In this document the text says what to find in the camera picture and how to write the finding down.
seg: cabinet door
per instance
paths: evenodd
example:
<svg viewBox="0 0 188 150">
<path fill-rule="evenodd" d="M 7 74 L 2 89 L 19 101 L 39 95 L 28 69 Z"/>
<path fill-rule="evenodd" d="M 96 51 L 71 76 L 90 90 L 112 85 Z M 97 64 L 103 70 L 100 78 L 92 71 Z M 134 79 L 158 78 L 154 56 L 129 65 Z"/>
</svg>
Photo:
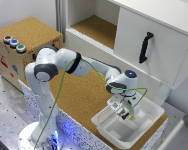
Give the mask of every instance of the cabinet door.
<svg viewBox="0 0 188 150">
<path fill-rule="evenodd" d="M 147 61 L 140 64 L 144 38 L 149 39 Z M 121 8 L 114 54 L 156 78 L 173 85 L 188 51 L 188 36 L 132 11 Z"/>
</svg>

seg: cabinet compartment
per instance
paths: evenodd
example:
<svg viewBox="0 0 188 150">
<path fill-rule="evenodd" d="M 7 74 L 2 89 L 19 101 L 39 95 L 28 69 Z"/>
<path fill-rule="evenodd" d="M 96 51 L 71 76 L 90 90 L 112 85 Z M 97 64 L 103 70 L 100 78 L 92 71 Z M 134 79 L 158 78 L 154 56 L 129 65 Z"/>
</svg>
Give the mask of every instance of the cabinet compartment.
<svg viewBox="0 0 188 150">
<path fill-rule="evenodd" d="M 120 7 L 107 0 L 68 0 L 67 28 L 114 48 Z"/>
<path fill-rule="evenodd" d="M 139 56 L 147 32 L 154 37 L 148 41 L 147 61 L 140 64 Z M 187 35 L 127 9 L 120 9 L 115 55 L 173 86 L 187 51 Z"/>
</svg>

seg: box handle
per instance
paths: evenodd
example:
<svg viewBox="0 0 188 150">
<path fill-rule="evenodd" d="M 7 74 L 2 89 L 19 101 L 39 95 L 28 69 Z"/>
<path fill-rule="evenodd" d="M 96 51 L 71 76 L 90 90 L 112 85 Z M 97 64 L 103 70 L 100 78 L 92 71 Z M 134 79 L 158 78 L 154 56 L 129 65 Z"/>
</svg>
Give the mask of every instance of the box handle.
<svg viewBox="0 0 188 150">
<path fill-rule="evenodd" d="M 144 41 L 143 41 L 143 45 L 142 45 L 142 49 L 141 49 L 141 53 L 140 53 L 140 57 L 139 57 L 139 63 L 142 64 L 143 62 L 145 62 L 147 60 L 147 57 L 145 57 L 145 53 L 147 50 L 147 46 L 148 46 L 148 40 L 151 39 L 154 35 L 150 32 L 147 32 L 147 36 L 145 37 Z"/>
</svg>

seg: black band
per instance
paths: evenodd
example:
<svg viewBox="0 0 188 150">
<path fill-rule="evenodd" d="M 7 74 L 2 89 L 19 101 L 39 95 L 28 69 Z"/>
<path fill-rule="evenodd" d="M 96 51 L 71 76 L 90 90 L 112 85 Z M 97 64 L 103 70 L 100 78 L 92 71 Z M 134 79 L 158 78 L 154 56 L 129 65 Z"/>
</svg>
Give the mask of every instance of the black band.
<svg viewBox="0 0 188 150">
<path fill-rule="evenodd" d="M 79 62 L 81 61 L 81 59 L 82 59 L 81 54 L 76 52 L 76 59 L 73 65 L 71 66 L 71 68 L 66 72 L 69 74 L 73 73 L 76 70 L 77 66 L 79 65 Z"/>
</svg>

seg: white container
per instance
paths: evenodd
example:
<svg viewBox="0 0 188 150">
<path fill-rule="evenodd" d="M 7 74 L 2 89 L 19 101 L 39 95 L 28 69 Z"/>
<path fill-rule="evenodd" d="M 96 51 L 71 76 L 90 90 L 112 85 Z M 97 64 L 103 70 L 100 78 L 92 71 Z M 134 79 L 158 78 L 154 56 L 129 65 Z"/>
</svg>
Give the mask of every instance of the white container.
<svg viewBox="0 0 188 150">
<path fill-rule="evenodd" d="M 143 98 L 140 101 L 140 112 L 134 119 L 122 120 L 107 106 L 91 121 L 97 126 L 99 133 L 113 145 L 120 149 L 130 149 L 163 113 L 163 108 Z"/>
</svg>

